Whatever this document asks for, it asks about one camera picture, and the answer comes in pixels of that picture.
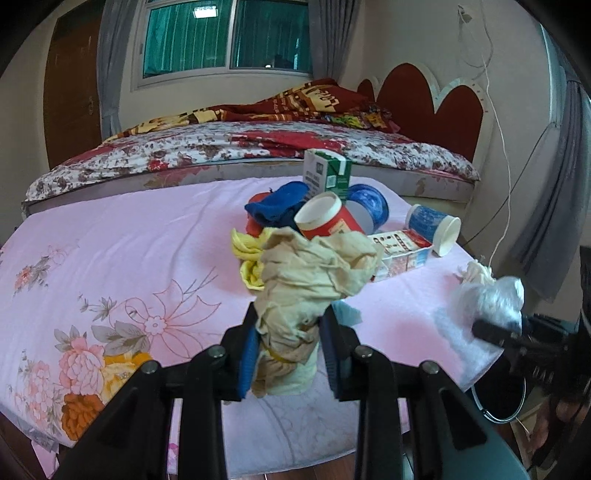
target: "blue gripper pad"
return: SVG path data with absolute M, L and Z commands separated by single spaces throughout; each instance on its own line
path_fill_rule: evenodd
M 251 326 L 246 334 L 246 340 L 242 350 L 242 358 L 238 367 L 238 384 L 236 390 L 240 398 L 245 398 L 251 389 L 252 377 L 255 374 L 256 360 L 259 353 L 259 334 Z
M 319 319 L 319 325 L 330 389 L 335 398 L 340 400 L 343 392 L 342 380 L 349 378 L 351 374 L 351 346 L 345 344 L 332 306 L 329 306 Z

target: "blue paper cup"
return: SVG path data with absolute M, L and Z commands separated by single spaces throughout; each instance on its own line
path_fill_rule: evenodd
M 390 216 L 384 195 L 378 189 L 364 183 L 349 186 L 347 208 L 367 235 L 375 233 Z
M 433 251 L 447 255 L 460 235 L 462 221 L 423 205 L 413 205 L 407 213 L 406 228 L 410 228 L 433 244 Z

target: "screw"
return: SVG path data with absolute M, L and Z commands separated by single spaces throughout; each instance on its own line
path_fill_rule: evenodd
M 374 350 L 366 345 L 358 345 L 355 347 L 355 356 L 361 360 L 367 360 L 374 354 Z
M 436 375 L 439 373 L 439 365 L 437 365 L 437 363 L 432 360 L 427 360 L 426 362 L 423 362 L 422 368 L 429 375 Z
M 153 374 L 158 369 L 158 362 L 156 360 L 148 360 L 142 364 L 141 369 L 146 375 Z
M 213 345 L 209 348 L 207 354 L 212 358 L 221 358 L 226 355 L 226 349 L 221 345 Z

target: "gray curtain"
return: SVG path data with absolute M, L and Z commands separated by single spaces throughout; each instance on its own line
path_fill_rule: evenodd
M 121 132 L 119 97 L 125 55 L 138 0 L 106 0 L 96 52 L 96 83 L 103 140 Z
M 566 58 L 566 94 L 556 157 L 530 221 L 511 255 L 521 264 L 529 285 L 554 301 L 579 247 L 589 207 L 591 122 L 589 97 Z
M 339 80 L 362 0 L 308 0 L 312 74 Z

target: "floral quilt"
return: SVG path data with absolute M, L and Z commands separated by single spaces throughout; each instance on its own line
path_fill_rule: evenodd
M 149 132 L 102 144 L 36 180 L 26 202 L 39 202 L 103 181 L 211 162 L 303 158 L 308 148 L 353 162 L 399 170 L 438 170 L 469 181 L 478 172 L 461 155 L 399 134 L 307 122 L 211 122 Z

